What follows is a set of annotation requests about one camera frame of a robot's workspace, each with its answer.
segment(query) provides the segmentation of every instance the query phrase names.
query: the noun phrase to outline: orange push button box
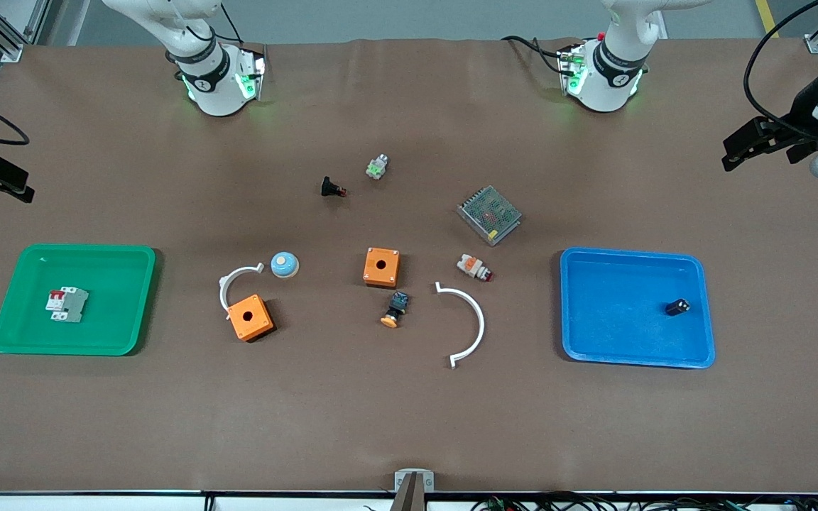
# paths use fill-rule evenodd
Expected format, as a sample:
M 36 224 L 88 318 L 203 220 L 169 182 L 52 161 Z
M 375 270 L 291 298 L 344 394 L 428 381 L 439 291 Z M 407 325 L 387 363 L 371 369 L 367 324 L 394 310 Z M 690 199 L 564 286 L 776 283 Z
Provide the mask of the orange push button box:
M 363 280 L 367 285 L 396 288 L 400 270 L 400 251 L 389 248 L 368 248 L 364 259 Z
M 243 341 L 250 341 L 273 329 L 273 320 L 267 313 L 267 306 L 258 295 L 251 295 L 231 305 L 228 312 L 238 339 Z

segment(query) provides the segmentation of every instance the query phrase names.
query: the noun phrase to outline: table surface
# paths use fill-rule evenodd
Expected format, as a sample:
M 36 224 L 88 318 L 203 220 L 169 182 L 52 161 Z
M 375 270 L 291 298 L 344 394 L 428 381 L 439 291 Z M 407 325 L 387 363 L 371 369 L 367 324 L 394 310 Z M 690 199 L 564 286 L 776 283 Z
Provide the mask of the table surface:
M 818 491 L 818 180 L 784 155 L 719 161 L 753 116 L 754 43 L 659 43 L 613 114 L 510 43 L 273 46 L 266 101 L 227 119 L 185 99 L 162 49 L 26 48 L 0 112 L 32 142 L 0 154 L 37 195 L 0 194 L 0 305 L 32 243 L 142 243 L 160 271 L 136 355 L 0 355 L 0 490 L 373 489 L 424 466 L 447 490 Z M 817 74 L 776 40 L 754 87 L 782 112 Z M 324 175 L 350 197 L 319 197 Z M 484 185 L 525 215 L 494 248 L 454 210 Z M 361 284 L 368 246 L 403 254 L 396 330 L 378 323 L 390 292 Z M 562 355 L 570 246 L 700 259 L 714 365 Z M 217 279 L 281 250 L 295 278 L 231 289 L 279 326 L 241 343 Z M 461 253 L 494 281 L 461 274 Z M 475 317 L 438 280 L 486 313 L 455 370 Z

